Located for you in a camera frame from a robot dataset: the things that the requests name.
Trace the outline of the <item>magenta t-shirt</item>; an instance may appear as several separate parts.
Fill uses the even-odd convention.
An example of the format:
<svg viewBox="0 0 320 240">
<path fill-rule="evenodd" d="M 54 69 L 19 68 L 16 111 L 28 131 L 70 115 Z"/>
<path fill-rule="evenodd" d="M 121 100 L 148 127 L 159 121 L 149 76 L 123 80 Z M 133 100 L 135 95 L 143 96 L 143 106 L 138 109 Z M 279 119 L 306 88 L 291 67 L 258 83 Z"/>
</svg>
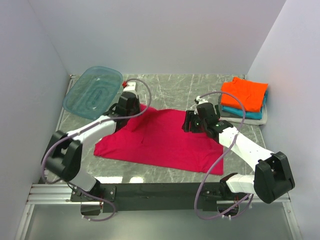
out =
<svg viewBox="0 0 320 240">
<path fill-rule="evenodd" d="M 223 146 L 205 133 L 184 132 L 186 113 L 176 109 L 147 108 L 131 126 L 96 143 L 96 157 L 157 167 L 206 173 L 223 153 Z"/>
</svg>

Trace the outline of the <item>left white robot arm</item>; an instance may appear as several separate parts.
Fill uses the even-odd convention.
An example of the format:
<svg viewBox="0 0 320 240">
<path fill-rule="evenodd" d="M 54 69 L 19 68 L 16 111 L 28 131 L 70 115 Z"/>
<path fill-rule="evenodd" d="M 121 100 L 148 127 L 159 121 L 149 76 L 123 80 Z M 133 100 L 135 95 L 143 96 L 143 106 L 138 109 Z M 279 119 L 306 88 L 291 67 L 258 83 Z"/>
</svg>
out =
<svg viewBox="0 0 320 240">
<path fill-rule="evenodd" d="M 102 197 L 100 181 L 81 167 L 83 151 L 125 127 L 129 119 L 140 112 L 138 94 L 135 91 L 122 92 L 118 102 L 92 123 L 69 132 L 56 131 L 41 161 L 41 169 L 82 190 L 88 201 Z"/>
</svg>

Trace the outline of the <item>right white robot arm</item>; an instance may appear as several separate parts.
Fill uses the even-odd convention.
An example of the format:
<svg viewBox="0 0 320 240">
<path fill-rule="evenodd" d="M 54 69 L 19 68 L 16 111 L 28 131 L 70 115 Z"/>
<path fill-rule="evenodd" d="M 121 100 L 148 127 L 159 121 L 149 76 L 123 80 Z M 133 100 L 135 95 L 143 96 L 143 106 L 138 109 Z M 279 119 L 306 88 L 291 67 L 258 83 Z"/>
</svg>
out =
<svg viewBox="0 0 320 240">
<path fill-rule="evenodd" d="M 226 120 L 221 120 L 218 107 L 201 102 L 195 110 L 185 113 L 182 129 L 204 133 L 216 143 L 230 149 L 254 171 L 252 175 L 231 173 L 220 181 L 219 193 L 230 200 L 237 193 L 257 195 L 270 204 L 295 188 L 295 180 L 287 156 L 267 150 L 239 132 Z"/>
</svg>

